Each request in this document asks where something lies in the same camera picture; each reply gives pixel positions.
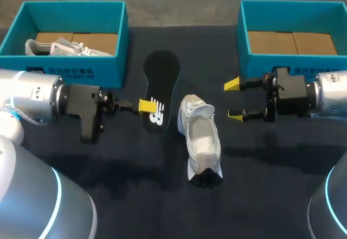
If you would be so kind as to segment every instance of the white sneaker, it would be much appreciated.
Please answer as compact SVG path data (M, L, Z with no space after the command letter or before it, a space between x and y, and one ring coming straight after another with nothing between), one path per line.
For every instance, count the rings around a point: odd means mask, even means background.
M62 37L53 43L27 40L25 43L25 54L27 56L111 56L109 53L87 48L83 43L70 42Z
M223 178L221 169L221 144L213 119L215 108L196 95L187 95L178 112L178 130L187 140L189 152L188 180L212 169Z

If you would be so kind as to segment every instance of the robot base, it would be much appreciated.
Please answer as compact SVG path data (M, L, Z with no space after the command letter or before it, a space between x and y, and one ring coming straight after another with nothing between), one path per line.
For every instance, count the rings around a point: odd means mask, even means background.
M94 239L89 194L4 136L0 152L0 238Z

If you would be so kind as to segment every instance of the cardboard box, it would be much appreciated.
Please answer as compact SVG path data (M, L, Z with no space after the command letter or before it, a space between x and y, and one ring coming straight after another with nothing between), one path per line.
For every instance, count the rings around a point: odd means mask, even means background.
M337 55L330 34L293 33L300 55Z
M292 33L249 31L250 48L255 54L298 54Z
M254 41L250 31L272 34ZM278 33L293 35L297 54L288 35ZM242 0L236 39L241 77L287 67L291 75L311 81L320 72L347 70L347 7L343 2Z
M124 2L24 2L0 47L0 68L61 75L67 84L121 88L128 32ZM59 36L82 38L87 47L112 56L25 55L28 39L50 43Z
M39 32L36 35L36 41L41 43L52 43L62 37L67 41L72 41L73 33L58 33L58 32Z

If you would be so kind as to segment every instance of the insole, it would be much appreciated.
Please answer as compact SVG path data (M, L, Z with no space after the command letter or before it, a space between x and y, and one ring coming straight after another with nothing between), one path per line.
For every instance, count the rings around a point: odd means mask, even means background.
M143 125L150 133L164 133L169 125L172 92L181 66L172 52L158 50L146 58L143 69L148 80L145 100L157 103L156 113L143 114Z
M191 146L196 154L213 154L213 140L212 137L199 137L197 139L192 139Z

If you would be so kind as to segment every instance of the new balance logo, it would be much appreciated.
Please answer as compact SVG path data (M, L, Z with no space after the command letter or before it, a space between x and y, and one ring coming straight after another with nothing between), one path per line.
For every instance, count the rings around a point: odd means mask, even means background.
M156 113L150 113L150 121L160 126L163 124L164 119L164 114L162 113L162 111L164 111L164 105L153 97L151 97L151 102L155 102L157 104L157 111Z

